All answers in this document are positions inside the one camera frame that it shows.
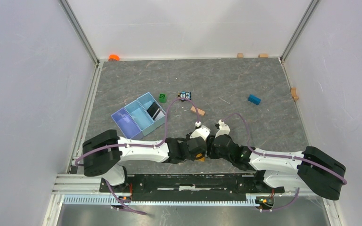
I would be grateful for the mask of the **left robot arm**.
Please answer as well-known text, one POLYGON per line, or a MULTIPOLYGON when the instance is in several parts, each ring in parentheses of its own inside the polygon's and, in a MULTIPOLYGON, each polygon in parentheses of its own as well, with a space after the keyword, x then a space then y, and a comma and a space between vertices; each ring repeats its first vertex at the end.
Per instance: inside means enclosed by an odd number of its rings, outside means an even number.
POLYGON ((83 174, 102 177, 118 192, 129 187, 124 161, 153 161, 178 164, 185 160, 198 160, 207 151, 206 140, 210 129, 200 127, 189 138, 171 138, 158 141, 131 140, 118 136, 115 129, 107 130, 82 145, 83 174))

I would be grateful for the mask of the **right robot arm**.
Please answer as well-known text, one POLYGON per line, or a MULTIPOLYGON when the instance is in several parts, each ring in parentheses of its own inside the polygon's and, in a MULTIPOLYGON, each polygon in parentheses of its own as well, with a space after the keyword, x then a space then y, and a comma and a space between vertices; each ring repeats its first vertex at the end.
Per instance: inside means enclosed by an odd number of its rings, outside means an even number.
POLYGON ((238 145, 224 134, 209 138, 207 156, 225 159, 242 171, 257 171, 253 185, 259 192, 278 187, 305 188, 337 201, 342 186, 347 184, 346 167, 314 146, 298 152, 273 152, 238 145))

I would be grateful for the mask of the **small toy car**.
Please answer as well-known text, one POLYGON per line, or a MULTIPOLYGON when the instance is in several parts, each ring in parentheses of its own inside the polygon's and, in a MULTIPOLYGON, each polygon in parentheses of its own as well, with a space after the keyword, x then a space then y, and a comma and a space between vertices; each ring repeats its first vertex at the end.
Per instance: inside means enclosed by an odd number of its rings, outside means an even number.
POLYGON ((178 98, 180 98, 181 101, 191 100, 191 92, 181 91, 178 93, 178 98))

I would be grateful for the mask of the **blue toy brick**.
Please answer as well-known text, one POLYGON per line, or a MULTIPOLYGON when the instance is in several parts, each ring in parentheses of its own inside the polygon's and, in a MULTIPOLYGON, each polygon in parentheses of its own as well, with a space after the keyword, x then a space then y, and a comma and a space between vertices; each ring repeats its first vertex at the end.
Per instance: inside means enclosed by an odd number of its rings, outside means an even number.
POLYGON ((255 105, 259 105, 260 102, 261 102, 261 99, 258 98, 258 97, 256 97, 256 96, 254 96, 254 95, 249 95, 248 98, 247 98, 247 100, 248 100, 249 102, 255 104, 255 105))

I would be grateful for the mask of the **blue three-compartment tray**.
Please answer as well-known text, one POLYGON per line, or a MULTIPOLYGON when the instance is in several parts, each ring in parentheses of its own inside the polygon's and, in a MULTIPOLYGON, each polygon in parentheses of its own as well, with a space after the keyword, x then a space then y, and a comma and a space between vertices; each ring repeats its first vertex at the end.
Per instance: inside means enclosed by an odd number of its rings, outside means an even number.
POLYGON ((112 120, 127 139, 141 140, 165 123, 165 116, 153 121, 147 113, 147 109, 153 102, 160 106, 151 93, 147 92, 111 114, 112 120))

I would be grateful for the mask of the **green toy brick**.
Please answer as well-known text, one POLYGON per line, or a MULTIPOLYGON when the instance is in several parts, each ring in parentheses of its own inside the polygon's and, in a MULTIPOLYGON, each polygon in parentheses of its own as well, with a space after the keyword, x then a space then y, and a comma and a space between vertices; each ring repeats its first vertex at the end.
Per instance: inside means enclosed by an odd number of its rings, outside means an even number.
POLYGON ((159 97, 158 97, 158 100, 159 100, 160 103, 166 103, 167 102, 167 95, 164 94, 164 93, 160 93, 159 97))

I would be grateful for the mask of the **curved wooden piece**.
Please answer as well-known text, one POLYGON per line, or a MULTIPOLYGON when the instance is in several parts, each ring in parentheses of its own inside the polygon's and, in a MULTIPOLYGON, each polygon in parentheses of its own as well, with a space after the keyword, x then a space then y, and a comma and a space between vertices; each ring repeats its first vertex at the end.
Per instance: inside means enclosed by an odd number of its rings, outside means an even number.
POLYGON ((298 94, 297 94, 297 89, 296 89, 296 87, 292 87, 292 88, 290 89, 290 93, 291 93, 291 96, 292 96, 293 101, 297 101, 297 100, 299 99, 299 96, 298 96, 298 94))

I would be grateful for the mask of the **orange round cap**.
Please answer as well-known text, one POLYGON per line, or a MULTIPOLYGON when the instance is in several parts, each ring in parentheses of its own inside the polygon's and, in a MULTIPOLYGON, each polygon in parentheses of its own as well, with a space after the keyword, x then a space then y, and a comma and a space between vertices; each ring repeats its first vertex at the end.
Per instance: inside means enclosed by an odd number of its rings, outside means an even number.
POLYGON ((112 61, 119 61, 120 60, 120 57, 118 55, 115 55, 115 54, 111 54, 109 55, 108 57, 108 61, 109 62, 112 62, 112 61))

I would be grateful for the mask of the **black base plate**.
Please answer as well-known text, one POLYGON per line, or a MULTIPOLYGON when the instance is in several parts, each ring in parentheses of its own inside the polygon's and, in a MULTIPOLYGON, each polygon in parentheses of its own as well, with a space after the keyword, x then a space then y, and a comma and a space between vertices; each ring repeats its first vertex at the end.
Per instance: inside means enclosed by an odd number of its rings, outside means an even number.
POLYGON ((244 201, 246 194, 284 193, 254 174, 134 174, 113 186, 118 196, 130 193, 132 201, 244 201))

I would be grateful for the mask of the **aluminium frame rail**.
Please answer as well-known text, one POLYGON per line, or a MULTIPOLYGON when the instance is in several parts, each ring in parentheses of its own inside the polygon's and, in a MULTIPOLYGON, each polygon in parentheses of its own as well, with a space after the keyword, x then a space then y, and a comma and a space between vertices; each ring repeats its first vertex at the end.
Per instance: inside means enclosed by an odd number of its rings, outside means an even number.
POLYGON ((52 194, 98 194, 101 177, 82 174, 57 174, 52 194))

